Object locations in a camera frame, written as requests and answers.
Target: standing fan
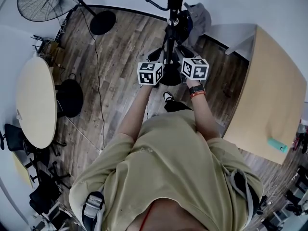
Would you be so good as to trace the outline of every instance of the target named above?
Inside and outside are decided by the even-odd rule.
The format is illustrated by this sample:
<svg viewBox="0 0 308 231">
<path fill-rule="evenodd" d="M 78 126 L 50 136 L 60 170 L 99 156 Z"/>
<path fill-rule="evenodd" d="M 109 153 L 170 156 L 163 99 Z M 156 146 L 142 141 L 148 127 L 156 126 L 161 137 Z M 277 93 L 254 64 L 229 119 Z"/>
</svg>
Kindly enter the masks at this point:
<svg viewBox="0 0 308 231">
<path fill-rule="evenodd" d="M 17 7 L 25 19 L 42 22 L 67 13 L 79 3 L 94 16 L 90 24 L 93 34 L 102 35 L 114 26 L 116 15 L 113 12 L 103 11 L 96 14 L 83 0 L 17 0 Z"/>
</svg>

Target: black round base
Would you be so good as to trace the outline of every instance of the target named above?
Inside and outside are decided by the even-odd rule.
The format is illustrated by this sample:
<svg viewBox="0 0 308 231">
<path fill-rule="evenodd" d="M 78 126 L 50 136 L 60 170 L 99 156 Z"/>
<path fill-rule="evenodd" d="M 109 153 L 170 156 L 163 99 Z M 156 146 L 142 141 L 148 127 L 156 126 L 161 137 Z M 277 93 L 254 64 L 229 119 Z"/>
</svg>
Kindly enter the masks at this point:
<svg viewBox="0 0 308 231">
<path fill-rule="evenodd" d="M 90 31 L 94 35 L 102 35 L 110 31 L 116 23 L 116 15 L 111 11 L 98 13 L 90 23 Z"/>
<path fill-rule="evenodd" d="M 83 105 L 83 93 L 80 85 L 73 79 L 67 79 L 57 87 L 57 101 L 60 104 L 61 112 L 58 112 L 58 117 L 77 116 Z"/>
</svg>

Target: green object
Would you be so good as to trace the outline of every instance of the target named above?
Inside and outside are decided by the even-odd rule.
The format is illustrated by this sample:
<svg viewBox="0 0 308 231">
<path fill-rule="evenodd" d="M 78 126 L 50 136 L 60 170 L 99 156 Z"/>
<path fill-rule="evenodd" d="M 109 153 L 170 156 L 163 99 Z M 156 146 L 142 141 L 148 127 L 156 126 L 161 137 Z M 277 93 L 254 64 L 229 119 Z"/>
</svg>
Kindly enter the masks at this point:
<svg viewBox="0 0 308 231">
<path fill-rule="evenodd" d="M 288 147 L 285 144 L 273 138 L 268 138 L 268 144 L 277 149 L 278 151 L 281 151 L 282 153 L 286 153 L 288 151 Z"/>
</svg>

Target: hand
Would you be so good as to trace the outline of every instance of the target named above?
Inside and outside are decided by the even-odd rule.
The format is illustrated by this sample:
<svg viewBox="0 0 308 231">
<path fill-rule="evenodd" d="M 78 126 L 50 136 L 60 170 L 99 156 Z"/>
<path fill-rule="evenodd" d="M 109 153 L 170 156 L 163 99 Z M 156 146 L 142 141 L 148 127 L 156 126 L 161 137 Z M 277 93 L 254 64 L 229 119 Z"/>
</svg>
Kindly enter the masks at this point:
<svg viewBox="0 0 308 231">
<path fill-rule="evenodd" d="M 186 80 L 186 84 L 187 84 L 188 88 L 200 86 L 200 82 L 198 80 L 188 79 L 188 78 Z"/>
</svg>

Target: red wristband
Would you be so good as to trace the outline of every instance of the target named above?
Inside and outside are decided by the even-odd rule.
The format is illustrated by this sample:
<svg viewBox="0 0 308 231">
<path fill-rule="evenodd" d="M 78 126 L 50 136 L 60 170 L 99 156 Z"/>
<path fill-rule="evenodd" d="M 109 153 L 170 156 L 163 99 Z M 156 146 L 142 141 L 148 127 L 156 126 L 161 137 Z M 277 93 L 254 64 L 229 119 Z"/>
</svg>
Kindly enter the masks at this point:
<svg viewBox="0 0 308 231">
<path fill-rule="evenodd" d="M 205 91 L 204 90 L 197 91 L 197 92 L 191 94 L 191 98 L 193 98 L 193 97 L 195 97 L 195 96 L 197 96 L 199 94 L 204 94 L 205 95 Z"/>
</svg>

